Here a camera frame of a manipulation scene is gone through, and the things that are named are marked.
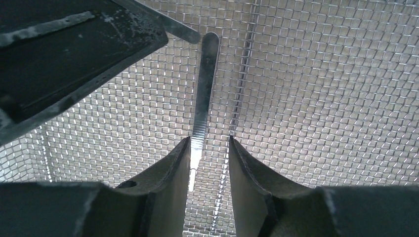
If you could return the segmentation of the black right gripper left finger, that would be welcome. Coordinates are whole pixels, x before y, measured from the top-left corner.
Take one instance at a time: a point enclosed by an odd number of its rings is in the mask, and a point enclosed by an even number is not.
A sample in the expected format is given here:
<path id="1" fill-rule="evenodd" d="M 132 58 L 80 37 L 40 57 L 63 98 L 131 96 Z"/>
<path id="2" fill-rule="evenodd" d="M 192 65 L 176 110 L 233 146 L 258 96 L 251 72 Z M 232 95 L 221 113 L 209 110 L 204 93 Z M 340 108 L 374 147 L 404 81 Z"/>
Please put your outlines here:
<path id="1" fill-rule="evenodd" d="M 0 186 L 3 237 L 180 237 L 190 172 L 190 138 L 111 188 L 101 182 Z"/>

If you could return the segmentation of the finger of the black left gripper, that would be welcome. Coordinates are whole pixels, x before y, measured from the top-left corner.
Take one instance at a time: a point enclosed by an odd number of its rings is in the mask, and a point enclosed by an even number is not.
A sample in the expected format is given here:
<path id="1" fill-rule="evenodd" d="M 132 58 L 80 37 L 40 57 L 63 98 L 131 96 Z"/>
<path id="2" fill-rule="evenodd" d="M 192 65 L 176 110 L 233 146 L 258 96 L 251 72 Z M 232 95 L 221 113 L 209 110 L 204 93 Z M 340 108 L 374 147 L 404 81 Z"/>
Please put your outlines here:
<path id="1" fill-rule="evenodd" d="M 168 43 L 133 0 L 0 3 L 0 143 L 61 114 Z"/>

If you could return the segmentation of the metal surgical instrument tray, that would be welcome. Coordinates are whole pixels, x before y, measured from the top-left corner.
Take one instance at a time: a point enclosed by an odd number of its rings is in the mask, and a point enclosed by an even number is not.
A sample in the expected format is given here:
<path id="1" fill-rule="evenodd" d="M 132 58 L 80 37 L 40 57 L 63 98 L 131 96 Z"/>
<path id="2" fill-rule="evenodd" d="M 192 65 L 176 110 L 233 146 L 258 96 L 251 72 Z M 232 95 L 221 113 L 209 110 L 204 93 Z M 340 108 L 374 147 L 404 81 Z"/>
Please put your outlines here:
<path id="1" fill-rule="evenodd" d="M 236 235 L 234 136 L 302 185 L 419 183 L 416 0 L 147 0 L 220 39 L 185 237 Z M 117 186 L 193 133 L 201 47 L 168 44 L 0 148 L 0 180 Z"/>

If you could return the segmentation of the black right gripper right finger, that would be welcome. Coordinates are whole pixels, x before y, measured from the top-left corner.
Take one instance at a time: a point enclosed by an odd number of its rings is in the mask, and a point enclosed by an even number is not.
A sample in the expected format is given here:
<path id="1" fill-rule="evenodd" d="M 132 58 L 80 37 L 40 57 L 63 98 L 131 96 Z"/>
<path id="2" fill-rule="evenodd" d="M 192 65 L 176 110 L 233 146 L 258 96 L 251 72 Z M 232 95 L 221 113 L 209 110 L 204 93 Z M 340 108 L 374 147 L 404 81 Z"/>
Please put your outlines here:
<path id="1" fill-rule="evenodd" d="M 239 237 L 416 237 L 418 186 L 309 188 L 275 172 L 229 139 Z"/>

